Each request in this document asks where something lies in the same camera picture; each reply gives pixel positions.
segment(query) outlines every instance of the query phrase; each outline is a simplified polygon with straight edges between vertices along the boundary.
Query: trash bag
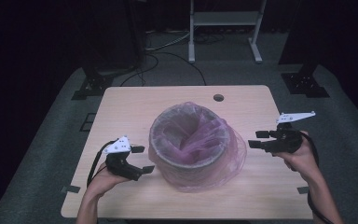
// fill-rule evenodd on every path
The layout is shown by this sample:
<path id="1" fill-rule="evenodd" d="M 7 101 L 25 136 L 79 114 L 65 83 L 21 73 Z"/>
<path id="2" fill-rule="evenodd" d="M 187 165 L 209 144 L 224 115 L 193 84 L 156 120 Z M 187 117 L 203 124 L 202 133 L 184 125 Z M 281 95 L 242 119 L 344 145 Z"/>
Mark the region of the trash bag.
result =
<path id="1" fill-rule="evenodd" d="M 149 160 L 182 192 L 219 187 L 244 165 L 246 145 L 224 119 L 186 102 L 163 111 L 149 134 Z"/>

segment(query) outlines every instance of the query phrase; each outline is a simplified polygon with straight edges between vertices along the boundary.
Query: wooden table top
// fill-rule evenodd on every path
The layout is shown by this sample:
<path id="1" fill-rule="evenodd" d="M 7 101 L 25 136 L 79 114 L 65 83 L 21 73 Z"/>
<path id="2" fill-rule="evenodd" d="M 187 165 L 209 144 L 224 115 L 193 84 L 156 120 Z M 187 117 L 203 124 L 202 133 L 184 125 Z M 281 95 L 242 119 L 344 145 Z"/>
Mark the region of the wooden table top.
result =
<path id="1" fill-rule="evenodd" d="M 213 98 L 224 96 L 222 102 Z M 144 153 L 130 154 L 135 166 L 153 165 L 148 159 L 148 136 L 155 118 L 170 106 L 184 102 L 202 105 L 225 119 L 247 145 L 241 172 L 224 186 L 198 193 L 179 192 L 158 169 L 138 181 L 115 186 L 99 201 L 98 217 L 162 219 L 312 219 L 307 194 L 297 188 L 307 183 L 287 169 L 283 160 L 264 150 L 249 148 L 255 131 L 276 130 L 278 109 L 266 86 L 112 87 L 106 90 L 62 206 L 64 217 L 76 217 L 96 153 L 126 134 Z M 105 161 L 104 154 L 100 163 Z"/>

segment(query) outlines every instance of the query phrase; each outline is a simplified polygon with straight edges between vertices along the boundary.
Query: white plastic bracket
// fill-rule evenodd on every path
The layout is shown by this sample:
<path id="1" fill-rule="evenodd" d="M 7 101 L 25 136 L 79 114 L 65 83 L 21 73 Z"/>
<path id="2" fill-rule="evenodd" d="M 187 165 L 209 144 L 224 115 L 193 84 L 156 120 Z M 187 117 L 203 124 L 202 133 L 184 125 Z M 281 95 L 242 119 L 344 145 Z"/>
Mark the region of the white plastic bracket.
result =
<path id="1" fill-rule="evenodd" d="M 130 141 L 126 135 L 120 137 L 114 144 L 103 150 L 104 154 L 131 151 Z"/>
<path id="2" fill-rule="evenodd" d="M 277 119 L 277 123 L 293 122 L 300 119 L 307 119 L 315 116 L 316 113 L 311 111 L 310 113 L 297 113 L 297 114 L 281 114 Z"/>

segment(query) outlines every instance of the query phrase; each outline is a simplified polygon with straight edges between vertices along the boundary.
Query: person's right hand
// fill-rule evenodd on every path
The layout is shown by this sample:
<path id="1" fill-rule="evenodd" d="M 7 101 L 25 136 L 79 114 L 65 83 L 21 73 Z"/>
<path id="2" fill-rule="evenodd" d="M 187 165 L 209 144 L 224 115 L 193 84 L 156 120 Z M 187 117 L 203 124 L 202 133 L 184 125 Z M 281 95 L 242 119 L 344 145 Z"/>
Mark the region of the person's right hand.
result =
<path id="1" fill-rule="evenodd" d="M 310 143 L 305 137 L 302 137 L 301 147 L 295 153 L 277 152 L 272 153 L 274 156 L 284 159 L 284 163 L 293 171 L 298 171 L 302 178 L 309 182 L 313 177 L 320 174 L 318 165 L 313 157 Z"/>

